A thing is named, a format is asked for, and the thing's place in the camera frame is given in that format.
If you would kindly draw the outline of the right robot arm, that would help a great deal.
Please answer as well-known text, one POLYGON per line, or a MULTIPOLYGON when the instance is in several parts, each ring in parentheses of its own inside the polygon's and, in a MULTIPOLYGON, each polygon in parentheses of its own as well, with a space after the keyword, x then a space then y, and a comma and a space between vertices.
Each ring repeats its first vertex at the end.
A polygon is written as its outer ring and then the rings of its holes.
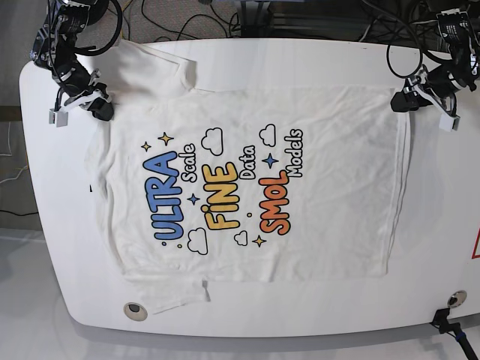
POLYGON ((107 85, 100 82, 101 72, 88 71, 77 56, 95 57, 104 54, 119 38, 123 13, 117 1, 48 1, 46 19, 38 30, 30 52, 33 63, 48 70, 58 85, 55 103, 49 110, 49 123, 62 127, 68 124, 68 113, 76 108, 108 122, 114 116, 107 85), (117 16, 115 31, 106 45, 78 47, 78 34, 94 25, 113 5, 117 16))

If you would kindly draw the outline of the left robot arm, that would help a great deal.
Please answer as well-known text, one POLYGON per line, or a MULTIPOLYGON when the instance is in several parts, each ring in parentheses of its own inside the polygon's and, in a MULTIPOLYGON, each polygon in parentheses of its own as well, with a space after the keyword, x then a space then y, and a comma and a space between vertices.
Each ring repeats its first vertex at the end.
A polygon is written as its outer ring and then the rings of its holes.
POLYGON ((433 70, 420 62, 416 70, 404 77, 403 88, 391 99, 396 113, 408 113, 422 107, 435 106, 450 118, 457 118, 457 93, 462 89, 474 92, 479 79, 479 39, 462 7, 442 9, 436 13, 439 36, 445 41, 450 59, 438 58, 422 50, 438 64, 433 70))

